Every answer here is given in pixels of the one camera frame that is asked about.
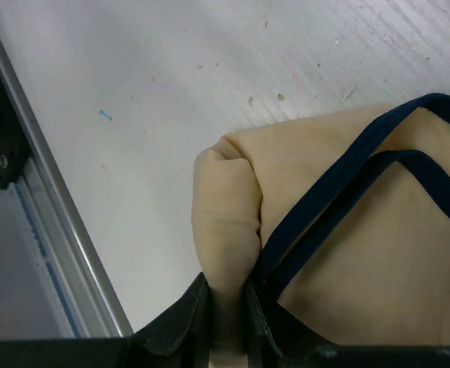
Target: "screw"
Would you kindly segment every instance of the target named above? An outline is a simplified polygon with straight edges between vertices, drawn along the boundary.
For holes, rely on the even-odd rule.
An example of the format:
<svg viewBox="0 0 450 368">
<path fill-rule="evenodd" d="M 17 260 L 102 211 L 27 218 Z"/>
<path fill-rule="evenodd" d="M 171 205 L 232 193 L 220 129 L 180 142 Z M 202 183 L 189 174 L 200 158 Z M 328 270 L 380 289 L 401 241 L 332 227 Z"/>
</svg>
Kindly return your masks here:
<svg viewBox="0 0 450 368">
<path fill-rule="evenodd" d="M 8 159 L 5 155 L 0 156 L 0 167 L 6 169 L 8 167 Z"/>
</svg>

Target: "debris speck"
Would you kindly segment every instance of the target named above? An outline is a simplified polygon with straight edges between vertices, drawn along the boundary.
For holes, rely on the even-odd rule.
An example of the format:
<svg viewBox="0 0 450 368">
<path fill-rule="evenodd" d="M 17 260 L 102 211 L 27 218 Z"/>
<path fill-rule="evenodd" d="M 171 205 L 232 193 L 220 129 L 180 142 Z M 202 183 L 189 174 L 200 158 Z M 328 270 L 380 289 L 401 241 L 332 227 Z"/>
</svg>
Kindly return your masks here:
<svg viewBox="0 0 450 368">
<path fill-rule="evenodd" d="M 340 96 L 342 98 L 342 101 L 346 101 L 351 94 L 354 93 L 354 91 L 357 89 L 357 83 L 353 83 L 350 86 L 345 87 L 341 92 Z"/>
<path fill-rule="evenodd" d="M 106 117 L 107 119 L 109 119 L 110 121 L 112 121 L 112 116 L 108 115 L 105 111 L 101 110 L 99 111 L 99 115 L 102 115 L 103 117 Z"/>
</svg>

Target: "canvas bag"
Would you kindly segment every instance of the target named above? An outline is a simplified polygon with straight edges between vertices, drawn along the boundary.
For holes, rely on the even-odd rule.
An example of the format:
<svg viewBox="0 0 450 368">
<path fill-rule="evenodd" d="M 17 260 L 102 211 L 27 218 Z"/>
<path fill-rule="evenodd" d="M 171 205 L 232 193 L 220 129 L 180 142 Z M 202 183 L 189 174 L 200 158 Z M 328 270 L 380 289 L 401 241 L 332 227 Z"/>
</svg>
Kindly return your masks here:
<svg viewBox="0 0 450 368">
<path fill-rule="evenodd" d="M 450 195 L 445 195 L 450 193 L 450 97 L 430 94 L 385 113 L 388 109 L 371 107 L 233 133 L 199 155 L 192 227 L 212 289 L 217 363 L 228 364 L 243 353 L 241 288 L 254 267 L 259 287 L 280 295 L 287 311 L 334 343 L 450 345 L 450 217 L 402 164 L 386 165 L 383 171 L 375 161 L 372 170 L 380 171 L 379 177 L 321 246 L 306 247 L 303 254 L 289 257 L 289 266 L 278 267 L 294 254 L 291 244 L 300 244 L 298 232 L 313 228 L 302 216 L 314 207 L 312 201 L 317 208 L 310 220 L 318 221 L 337 195 L 349 198 L 343 192 L 346 184 L 372 153 L 420 151 L 384 153 L 378 160 L 387 163 L 394 156 L 386 155 L 406 154 L 416 157 L 413 171 L 429 167 L 430 174 L 441 167 L 449 181 L 443 180 L 444 190 L 436 194 L 441 186 L 434 185 L 432 194 L 446 201 L 450 211 Z M 389 129 L 379 130 L 380 120 Z M 356 146 L 361 132 L 365 138 Z M 354 158 L 341 162 L 337 176 L 317 185 L 324 189 L 291 217 L 289 211 L 346 151 L 355 152 Z M 421 164 L 424 154 L 436 166 L 430 158 Z M 324 192 L 333 185 L 339 190 L 330 199 Z M 300 220 L 293 226 L 291 219 Z"/>
</svg>

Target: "folded fabric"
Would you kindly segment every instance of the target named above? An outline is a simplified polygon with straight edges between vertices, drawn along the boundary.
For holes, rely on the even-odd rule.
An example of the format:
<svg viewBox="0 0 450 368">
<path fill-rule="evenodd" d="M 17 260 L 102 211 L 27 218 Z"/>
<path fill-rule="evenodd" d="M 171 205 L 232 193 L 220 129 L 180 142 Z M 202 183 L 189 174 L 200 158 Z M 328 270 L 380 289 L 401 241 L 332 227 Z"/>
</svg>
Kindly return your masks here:
<svg viewBox="0 0 450 368">
<path fill-rule="evenodd" d="M 195 162 L 192 228 L 212 289 L 215 363 L 244 353 L 241 288 L 273 230 L 388 106 L 231 133 Z M 450 125 L 418 109 L 378 151 L 420 150 L 450 176 Z M 367 190 L 279 303 L 339 344 L 450 345 L 450 220 L 402 165 Z"/>
</svg>

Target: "white table surface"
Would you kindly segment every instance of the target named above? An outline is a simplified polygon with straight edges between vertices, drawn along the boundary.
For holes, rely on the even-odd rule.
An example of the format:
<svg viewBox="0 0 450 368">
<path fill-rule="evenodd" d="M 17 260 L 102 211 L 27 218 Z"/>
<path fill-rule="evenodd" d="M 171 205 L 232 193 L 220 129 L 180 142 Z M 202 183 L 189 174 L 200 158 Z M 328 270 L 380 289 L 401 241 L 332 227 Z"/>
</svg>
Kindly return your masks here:
<svg viewBox="0 0 450 368">
<path fill-rule="evenodd" d="M 134 330 L 199 271 L 223 133 L 450 94 L 450 0 L 0 0 L 0 38 Z"/>
</svg>

